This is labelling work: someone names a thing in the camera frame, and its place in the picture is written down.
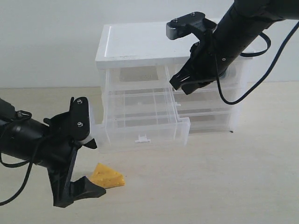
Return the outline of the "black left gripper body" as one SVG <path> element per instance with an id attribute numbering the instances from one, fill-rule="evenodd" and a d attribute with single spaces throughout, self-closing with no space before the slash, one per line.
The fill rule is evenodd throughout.
<path id="1" fill-rule="evenodd" d="M 76 159 L 79 141 L 72 112 L 64 112 L 43 123 L 30 119 L 30 161 L 49 170 L 67 170 Z"/>

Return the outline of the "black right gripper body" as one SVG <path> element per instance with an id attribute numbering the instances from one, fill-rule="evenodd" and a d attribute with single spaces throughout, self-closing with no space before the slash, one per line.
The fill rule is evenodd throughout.
<path id="1" fill-rule="evenodd" d="M 190 48 L 190 58 L 185 65 L 187 72 L 185 82 L 208 82 L 216 79 L 216 74 L 220 77 L 227 72 L 226 68 L 220 66 L 217 59 L 213 32 L 192 32 L 186 31 L 185 35 L 194 35 L 198 43 L 194 43 Z"/>

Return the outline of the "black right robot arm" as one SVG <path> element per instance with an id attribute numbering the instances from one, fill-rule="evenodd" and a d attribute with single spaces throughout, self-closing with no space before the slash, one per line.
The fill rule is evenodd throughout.
<path id="1" fill-rule="evenodd" d="M 283 20 L 298 20 L 297 0 L 235 0 L 219 23 L 194 12 L 166 24 L 170 40 L 194 34 L 198 42 L 190 57 L 170 79 L 175 90 L 187 95 L 221 76 L 230 64 L 268 27 Z"/>

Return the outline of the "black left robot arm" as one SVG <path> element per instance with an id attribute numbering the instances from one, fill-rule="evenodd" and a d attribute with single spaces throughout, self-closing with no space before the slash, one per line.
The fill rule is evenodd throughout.
<path id="1" fill-rule="evenodd" d="M 19 190 L 0 204 L 6 205 L 24 190 L 34 164 L 48 172 L 53 205 L 65 208 L 77 200 L 99 198 L 106 193 L 103 187 L 92 183 L 86 176 L 71 181 L 78 150 L 96 149 L 92 134 L 93 115 L 87 97 L 72 97 L 67 112 L 39 122 L 30 112 L 15 110 L 5 100 L 0 101 L 0 153 L 20 159 L 7 168 L 28 165 Z"/>

